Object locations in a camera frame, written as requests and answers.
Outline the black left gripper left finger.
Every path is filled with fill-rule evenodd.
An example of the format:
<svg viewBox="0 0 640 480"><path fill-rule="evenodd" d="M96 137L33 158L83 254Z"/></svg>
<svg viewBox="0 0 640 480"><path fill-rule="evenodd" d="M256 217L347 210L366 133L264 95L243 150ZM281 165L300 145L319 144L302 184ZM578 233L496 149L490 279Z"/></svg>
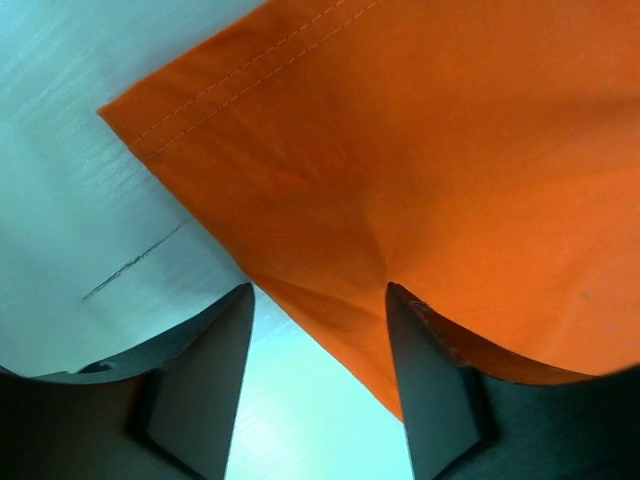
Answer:
<svg viewBox="0 0 640 480"><path fill-rule="evenodd" d="M5 479L221 479L254 320L244 284L75 373L1 373Z"/></svg>

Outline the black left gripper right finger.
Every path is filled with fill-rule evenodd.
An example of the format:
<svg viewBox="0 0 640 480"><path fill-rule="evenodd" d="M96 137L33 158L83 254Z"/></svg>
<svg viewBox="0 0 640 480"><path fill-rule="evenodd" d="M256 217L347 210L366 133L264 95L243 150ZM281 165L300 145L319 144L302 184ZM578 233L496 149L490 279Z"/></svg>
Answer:
<svg viewBox="0 0 640 480"><path fill-rule="evenodd" d="M418 479L635 479L639 369L603 376L509 351L403 286L386 317Z"/></svg>

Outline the orange t shirt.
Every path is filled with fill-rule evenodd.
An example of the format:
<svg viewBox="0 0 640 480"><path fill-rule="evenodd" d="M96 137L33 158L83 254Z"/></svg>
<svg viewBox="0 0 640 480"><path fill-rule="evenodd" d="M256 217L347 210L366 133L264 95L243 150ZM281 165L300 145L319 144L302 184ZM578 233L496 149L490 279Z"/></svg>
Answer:
<svg viewBox="0 0 640 480"><path fill-rule="evenodd" d="M635 1L270 1L104 106L390 412L398 283L535 360L639 360Z"/></svg>

